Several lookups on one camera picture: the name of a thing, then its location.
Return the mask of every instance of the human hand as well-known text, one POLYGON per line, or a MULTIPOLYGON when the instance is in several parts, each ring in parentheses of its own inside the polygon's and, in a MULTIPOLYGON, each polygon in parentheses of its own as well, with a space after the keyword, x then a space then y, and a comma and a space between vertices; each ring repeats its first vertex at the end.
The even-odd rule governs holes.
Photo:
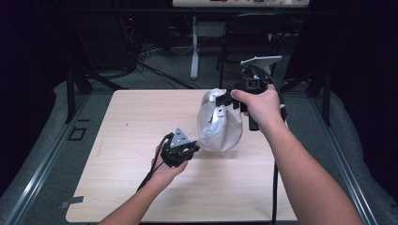
POLYGON ((159 156, 156 161, 156 164, 155 164, 155 168, 158 168, 158 167, 159 168, 156 171, 154 171, 154 173, 152 174, 152 178, 148 181, 148 183, 156 182, 156 185, 159 188, 165 189, 172 183, 172 181, 174 180, 174 178, 177 175, 179 175, 180 173, 182 173, 185 170, 187 165, 188 165, 188 161, 184 161, 178 167, 171 168, 167 164, 163 163, 163 159, 161 158, 161 156, 159 156))
POLYGON ((281 102, 278 92, 272 84, 268 85, 267 91, 259 95, 233 90, 231 96, 247 105, 250 116, 257 122, 263 132, 269 123, 283 121, 280 108, 281 102))

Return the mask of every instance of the light wood surface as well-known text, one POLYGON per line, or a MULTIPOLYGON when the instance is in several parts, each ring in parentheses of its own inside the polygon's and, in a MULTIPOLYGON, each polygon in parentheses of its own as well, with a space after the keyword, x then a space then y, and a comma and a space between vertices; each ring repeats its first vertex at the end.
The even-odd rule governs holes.
POLYGON ((173 0, 174 7, 186 8, 306 8, 310 0, 265 0, 256 3, 253 0, 173 0))
MULTIPOLYGON (((134 194, 167 133, 181 128, 197 140, 196 117, 206 91, 116 91, 74 194, 84 200, 69 206, 67 221, 100 221, 134 194)), ((264 136, 248 130, 246 116, 243 126, 237 152, 195 153, 143 221, 270 220, 274 159, 264 136)), ((281 179, 277 219, 296 220, 281 179)))

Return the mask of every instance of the office chair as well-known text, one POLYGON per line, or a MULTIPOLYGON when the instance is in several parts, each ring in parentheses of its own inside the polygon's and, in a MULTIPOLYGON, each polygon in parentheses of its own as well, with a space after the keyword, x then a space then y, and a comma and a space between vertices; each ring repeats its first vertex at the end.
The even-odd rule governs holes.
POLYGON ((217 62, 217 69, 220 69, 220 88, 224 63, 238 64, 255 56, 276 55, 279 51, 278 44, 289 24, 289 19, 280 13, 242 13, 231 17, 224 27, 222 48, 217 62), (276 41, 271 41, 272 34, 280 35, 276 41))

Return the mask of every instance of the forearm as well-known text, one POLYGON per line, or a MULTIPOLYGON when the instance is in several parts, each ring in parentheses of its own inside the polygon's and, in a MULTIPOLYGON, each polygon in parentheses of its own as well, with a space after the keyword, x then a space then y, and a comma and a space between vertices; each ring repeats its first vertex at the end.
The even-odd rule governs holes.
POLYGON ((281 122, 271 121, 265 134, 289 201, 302 224, 361 224, 352 202, 337 182, 281 122))
POLYGON ((150 204, 162 190, 163 187, 159 186, 156 181, 149 180, 145 186, 103 219, 100 224, 139 224, 150 204))

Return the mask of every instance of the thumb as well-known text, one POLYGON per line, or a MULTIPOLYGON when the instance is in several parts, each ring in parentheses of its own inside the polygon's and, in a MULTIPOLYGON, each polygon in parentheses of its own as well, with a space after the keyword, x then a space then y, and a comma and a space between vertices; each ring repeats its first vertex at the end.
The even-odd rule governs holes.
POLYGON ((231 97, 233 99, 238 100, 246 105, 249 102, 249 99, 251 98, 251 96, 252 96, 252 94, 249 94, 249 93, 241 91, 241 90, 232 90, 231 91, 231 97))

